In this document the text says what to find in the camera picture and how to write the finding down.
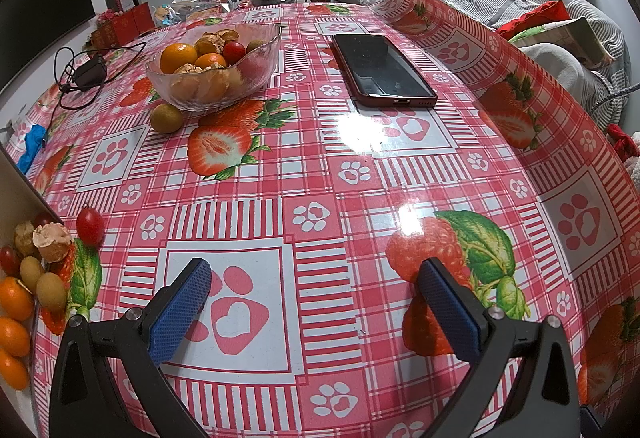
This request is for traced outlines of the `strawberry pattern tablecloth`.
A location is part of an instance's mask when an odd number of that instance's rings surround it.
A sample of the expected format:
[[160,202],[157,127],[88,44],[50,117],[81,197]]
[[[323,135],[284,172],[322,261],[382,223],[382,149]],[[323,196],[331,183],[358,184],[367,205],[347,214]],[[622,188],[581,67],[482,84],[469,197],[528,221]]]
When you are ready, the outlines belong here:
[[[111,83],[49,88],[9,141],[51,128],[28,179],[64,224],[95,208],[98,250],[62,268],[69,314],[143,307],[194,257],[204,307],[163,365],[209,437],[416,437],[468,366],[416,292],[432,253],[484,306],[562,322],[579,401],[639,389],[639,195],[604,132],[546,70],[440,0],[284,5],[206,19],[283,26],[268,86],[180,110],[145,65],[186,25],[107,57]],[[437,94],[368,108],[331,40],[383,35]]]

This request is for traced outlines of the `black smartphone red case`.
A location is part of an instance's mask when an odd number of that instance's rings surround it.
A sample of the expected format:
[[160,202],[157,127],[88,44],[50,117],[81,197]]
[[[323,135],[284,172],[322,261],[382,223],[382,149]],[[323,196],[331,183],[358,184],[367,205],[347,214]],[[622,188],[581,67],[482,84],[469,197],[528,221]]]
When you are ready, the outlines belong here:
[[331,48],[352,98],[368,108],[434,108],[437,94],[383,35],[335,34]]

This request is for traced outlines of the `blue plastic glove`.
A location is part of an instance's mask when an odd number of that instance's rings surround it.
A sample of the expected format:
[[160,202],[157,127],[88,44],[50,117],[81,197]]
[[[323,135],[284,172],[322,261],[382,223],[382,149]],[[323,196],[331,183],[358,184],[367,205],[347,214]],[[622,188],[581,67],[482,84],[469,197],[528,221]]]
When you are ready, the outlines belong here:
[[17,168],[26,175],[32,162],[46,140],[47,129],[41,125],[34,125],[25,136],[25,151],[17,161]]

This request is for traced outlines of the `orange mandarin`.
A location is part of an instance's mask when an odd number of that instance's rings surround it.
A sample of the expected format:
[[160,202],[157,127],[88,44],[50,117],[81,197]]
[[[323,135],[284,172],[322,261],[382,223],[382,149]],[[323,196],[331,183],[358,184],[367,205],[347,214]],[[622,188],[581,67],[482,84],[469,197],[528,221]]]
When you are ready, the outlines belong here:
[[0,346],[13,357],[26,357],[30,353],[29,332],[20,322],[8,317],[1,317]]
[[12,319],[24,322],[34,312],[34,299],[14,276],[7,276],[0,284],[0,304]]
[[3,348],[0,349],[0,374],[6,384],[15,390],[24,390],[29,386],[29,374],[24,363]]

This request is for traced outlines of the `red gift boxes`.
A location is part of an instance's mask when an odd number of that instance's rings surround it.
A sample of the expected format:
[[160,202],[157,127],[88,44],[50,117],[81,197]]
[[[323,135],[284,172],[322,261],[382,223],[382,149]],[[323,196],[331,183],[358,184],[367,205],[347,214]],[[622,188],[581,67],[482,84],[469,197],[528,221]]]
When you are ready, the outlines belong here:
[[124,12],[111,9],[96,17],[96,29],[91,33],[91,46],[97,50],[127,46],[142,34],[155,30],[149,4],[144,2]]

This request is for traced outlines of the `orange in bowl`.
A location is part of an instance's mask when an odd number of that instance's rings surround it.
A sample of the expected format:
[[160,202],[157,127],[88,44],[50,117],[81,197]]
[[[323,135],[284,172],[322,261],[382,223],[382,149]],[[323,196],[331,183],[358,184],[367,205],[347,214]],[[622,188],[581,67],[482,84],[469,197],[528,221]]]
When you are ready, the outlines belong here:
[[190,44],[175,42],[164,48],[160,54],[160,70],[164,74],[175,73],[184,64],[194,64],[198,60],[198,50]]

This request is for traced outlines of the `black power adapter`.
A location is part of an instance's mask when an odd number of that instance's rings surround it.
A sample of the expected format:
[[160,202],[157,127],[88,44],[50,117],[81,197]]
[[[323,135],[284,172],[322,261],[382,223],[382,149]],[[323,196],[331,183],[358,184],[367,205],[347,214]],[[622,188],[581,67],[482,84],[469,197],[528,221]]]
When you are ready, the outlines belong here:
[[74,69],[72,76],[73,86],[81,91],[87,91],[93,87],[101,86],[107,78],[107,67],[102,54],[96,54],[87,62]]

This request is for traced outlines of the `glass fruit bowl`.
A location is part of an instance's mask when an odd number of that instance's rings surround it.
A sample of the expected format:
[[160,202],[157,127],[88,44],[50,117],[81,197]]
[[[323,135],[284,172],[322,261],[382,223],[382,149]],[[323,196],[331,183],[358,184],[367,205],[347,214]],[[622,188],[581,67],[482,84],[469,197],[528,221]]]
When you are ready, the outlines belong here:
[[178,43],[194,48],[197,56],[223,57],[229,42],[242,45],[246,54],[235,62],[186,61],[172,73],[162,71],[162,56],[156,54],[145,73],[160,98],[176,108],[194,113],[219,110],[268,86],[279,65],[282,33],[279,23],[195,21],[182,30]]

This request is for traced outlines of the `green-yellow kiwi fruit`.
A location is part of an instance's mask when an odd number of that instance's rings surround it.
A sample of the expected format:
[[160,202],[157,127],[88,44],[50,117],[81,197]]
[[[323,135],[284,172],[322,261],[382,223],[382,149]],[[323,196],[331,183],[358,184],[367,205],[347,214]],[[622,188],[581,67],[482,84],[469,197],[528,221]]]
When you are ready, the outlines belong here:
[[52,272],[43,273],[36,284],[36,295],[40,305],[52,312],[66,307],[67,293],[64,282]]
[[37,282],[43,273],[43,266],[39,259],[34,256],[26,256],[22,259],[20,265],[21,281],[32,293],[36,290]]

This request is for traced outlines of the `black television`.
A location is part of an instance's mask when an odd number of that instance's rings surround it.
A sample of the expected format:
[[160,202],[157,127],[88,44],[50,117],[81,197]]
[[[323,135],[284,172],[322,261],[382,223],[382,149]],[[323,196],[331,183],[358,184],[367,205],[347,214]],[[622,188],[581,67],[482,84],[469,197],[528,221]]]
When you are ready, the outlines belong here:
[[1,85],[93,17],[92,0],[1,0]]

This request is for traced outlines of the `green-yellow fruit beside bowl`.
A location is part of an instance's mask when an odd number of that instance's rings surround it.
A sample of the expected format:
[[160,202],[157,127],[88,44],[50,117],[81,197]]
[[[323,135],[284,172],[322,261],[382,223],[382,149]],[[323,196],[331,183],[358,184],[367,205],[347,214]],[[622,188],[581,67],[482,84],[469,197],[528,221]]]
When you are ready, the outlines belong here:
[[162,103],[151,112],[150,122],[156,132],[162,135],[169,135],[182,127],[184,116],[175,106]]

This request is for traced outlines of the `dark red cherry tomato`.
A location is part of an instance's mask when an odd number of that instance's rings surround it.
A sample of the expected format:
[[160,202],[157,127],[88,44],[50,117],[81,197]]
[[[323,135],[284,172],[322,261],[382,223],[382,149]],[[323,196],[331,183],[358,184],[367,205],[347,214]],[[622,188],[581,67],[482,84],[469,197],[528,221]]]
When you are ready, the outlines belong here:
[[0,248],[0,267],[7,276],[20,275],[21,258],[12,246]]

